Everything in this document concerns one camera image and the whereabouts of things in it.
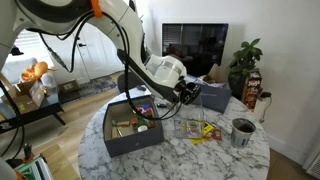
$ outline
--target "metal cup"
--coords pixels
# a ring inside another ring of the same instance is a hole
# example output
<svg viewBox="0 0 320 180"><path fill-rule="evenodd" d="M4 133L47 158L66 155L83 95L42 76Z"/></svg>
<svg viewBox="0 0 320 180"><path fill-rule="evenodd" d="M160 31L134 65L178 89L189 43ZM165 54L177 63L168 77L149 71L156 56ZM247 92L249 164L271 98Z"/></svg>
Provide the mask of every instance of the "metal cup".
<svg viewBox="0 0 320 180"><path fill-rule="evenodd" d="M231 143L234 147L247 146L256 126L247 119L237 118L232 121Z"/></svg>

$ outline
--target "clear plastic container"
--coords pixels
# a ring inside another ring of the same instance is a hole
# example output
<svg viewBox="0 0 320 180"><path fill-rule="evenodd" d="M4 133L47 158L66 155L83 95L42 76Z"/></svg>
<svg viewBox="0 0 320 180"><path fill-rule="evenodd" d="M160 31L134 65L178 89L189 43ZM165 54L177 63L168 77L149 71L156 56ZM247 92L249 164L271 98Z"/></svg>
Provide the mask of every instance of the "clear plastic container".
<svg viewBox="0 0 320 180"><path fill-rule="evenodd" d="M204 112L201 95L191 104L181 105L179 112L173 117L175 136L178 138L199 139L202 138L204 127Z"/></svg>

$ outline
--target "chair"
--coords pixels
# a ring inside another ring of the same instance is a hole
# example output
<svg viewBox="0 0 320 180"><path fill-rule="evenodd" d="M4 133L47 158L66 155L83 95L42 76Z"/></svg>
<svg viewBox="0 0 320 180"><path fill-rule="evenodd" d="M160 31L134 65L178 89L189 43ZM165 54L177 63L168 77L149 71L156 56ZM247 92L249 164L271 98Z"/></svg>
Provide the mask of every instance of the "chair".
<svg viewBox="0 0 320 180"><path fill-rule="evenodd" d="M118 91L119 94L124 92L124 74L121 74L117 79ZM144 85L144 82L133 72L129 72L128 74L128 88L132 89L137 87L138 85Z"/></svg>

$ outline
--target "plant pot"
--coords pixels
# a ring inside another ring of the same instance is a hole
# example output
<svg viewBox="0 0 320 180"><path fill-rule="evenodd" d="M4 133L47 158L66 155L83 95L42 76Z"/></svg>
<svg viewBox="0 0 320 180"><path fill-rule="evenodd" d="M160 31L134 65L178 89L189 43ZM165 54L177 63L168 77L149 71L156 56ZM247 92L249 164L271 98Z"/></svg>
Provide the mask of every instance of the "plant pot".
<svg viewBox="0 0 320 180"><path fill-rule="evenodd" d="M242 75L242 73L229 73L228 83L229 87L232 90L232 96L241 100L243 86L246 81L246 76Z"/></svg>

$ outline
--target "potted plant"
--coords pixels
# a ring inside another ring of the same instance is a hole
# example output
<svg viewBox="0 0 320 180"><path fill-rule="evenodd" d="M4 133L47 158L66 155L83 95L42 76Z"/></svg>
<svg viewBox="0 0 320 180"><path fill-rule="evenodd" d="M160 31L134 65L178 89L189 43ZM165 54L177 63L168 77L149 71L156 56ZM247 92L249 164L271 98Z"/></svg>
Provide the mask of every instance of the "potted plant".
<svg viewBox="0 0 320 180"><path fill-rule="evenodd" d="M263 55L261 49L255 47L259 41L260 38L253 40L251 43L244 41L241 43L242 49L233 53L234 59L229 65L228 82L233 96L238 99L242 96L248 72L256 67L255 63L260 61L260 56Z"/></svg>

